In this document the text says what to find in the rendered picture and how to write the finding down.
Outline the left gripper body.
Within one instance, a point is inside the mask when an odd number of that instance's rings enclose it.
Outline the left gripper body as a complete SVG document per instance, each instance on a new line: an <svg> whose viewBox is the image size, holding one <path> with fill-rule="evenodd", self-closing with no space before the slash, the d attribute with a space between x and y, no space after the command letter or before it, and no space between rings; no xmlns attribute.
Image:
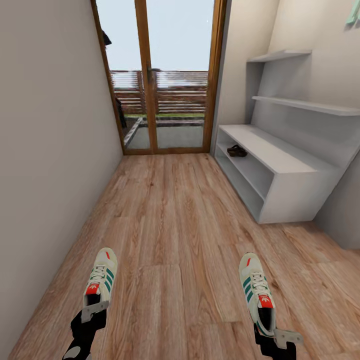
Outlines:
<svg viewBox="0 0 360 360"><path fill-rule="evenodd" d="M106 310L96 312L90 321L82 323L82 318L78 318L72 321L71 329L72 335L75 338L78 334L84 331L92 333L95 337L96 331L106 327Z"/></svg>

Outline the gym shoe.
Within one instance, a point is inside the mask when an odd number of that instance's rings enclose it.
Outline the gym shoe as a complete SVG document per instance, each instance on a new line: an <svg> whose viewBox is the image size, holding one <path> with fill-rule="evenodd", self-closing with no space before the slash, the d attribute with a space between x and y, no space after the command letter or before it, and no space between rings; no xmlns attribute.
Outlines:
<svg viewBox="0 0 360 360"><path fill-rule="evenodd" d="M83 307L101 302L111 302L118 261L111 247L102 248L96 259L83 294Z"/></svg>
<svg viewBox="0 0 360 360"><path fill-rule="evenodd" d="M275 337L276 306L261 261L253 252L241 258L239 276L251 323L263 336Z"/></svg>

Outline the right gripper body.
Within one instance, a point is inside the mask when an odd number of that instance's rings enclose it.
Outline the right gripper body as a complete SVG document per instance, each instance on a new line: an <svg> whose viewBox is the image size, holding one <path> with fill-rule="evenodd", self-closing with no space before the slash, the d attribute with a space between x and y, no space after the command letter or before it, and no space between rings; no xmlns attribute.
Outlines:
<svg viewBox="0 0 360 360"><path fill-rule="evenodd" d="M264 356L272 357L272 360L297 360L296 345L294 342L286 342L285 348L278 348L274 337L261 336L260 349Z"/></svg>

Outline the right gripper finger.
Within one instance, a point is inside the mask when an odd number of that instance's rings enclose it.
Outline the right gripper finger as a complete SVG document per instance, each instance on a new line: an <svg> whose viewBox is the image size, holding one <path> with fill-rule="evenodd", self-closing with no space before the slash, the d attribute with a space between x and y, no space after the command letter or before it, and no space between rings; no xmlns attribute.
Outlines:
<svg viewBox="0 0 360 360"><path fill-rule="evenodd" d="M260 345L260 344L261 344L261 336L262 336L262 334L259 332L256 324L254 324L254 330L255 330L255 332L254 332L255 342L256 342L258 345Z"/></svg>

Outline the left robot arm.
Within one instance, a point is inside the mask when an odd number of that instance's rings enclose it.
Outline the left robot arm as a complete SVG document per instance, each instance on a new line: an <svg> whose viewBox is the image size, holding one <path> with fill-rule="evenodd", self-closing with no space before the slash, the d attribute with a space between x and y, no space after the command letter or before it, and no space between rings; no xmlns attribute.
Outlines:
<svg viewBox="0 0 360 360"><path fill-rule="evenodd" d="M84 307L71 324L74 340L63 360L92 360L91 346L97 330L106 327L108 300Z"/></svg>

